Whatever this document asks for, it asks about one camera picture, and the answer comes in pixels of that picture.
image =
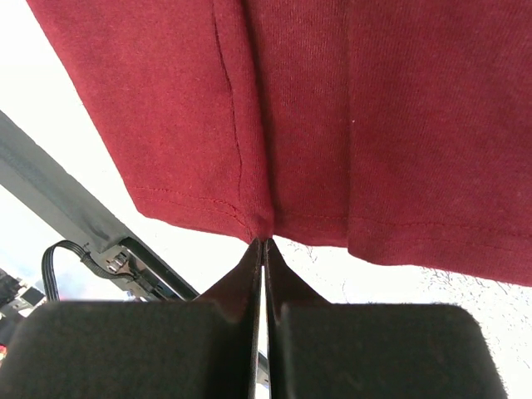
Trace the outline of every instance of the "red garment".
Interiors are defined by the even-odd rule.
[[[139,211],[532,285],[530,0],[29,0]]]

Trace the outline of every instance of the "wire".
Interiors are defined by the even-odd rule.
[[[103,268],[98,266],[98,264],[94,261],[93,258],[91,258],[91,254],[85,251],[81,246],[76,243],[73,243],[72,241],[62,240],[48,248],[46,251],[44,251],[44,255],[42,256],[42,281],[44,283],[44,293],[47,296],[48,302],[59,301],[56,275],[53,271],[53,254],[56,248],[64,248],[68,249],[69,251],[72,251],[80,258],[80,261],[85,264],[89,268],[89,270],[91,270],[99,278],[105,278],[107,280],[126,278],[130,281],[133,279],[132,276],[128,273],[113,274],[105,271]]]

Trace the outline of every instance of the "red cloth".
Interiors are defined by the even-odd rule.
[[[532,285],[529,0],[29,0],[139,211]]]

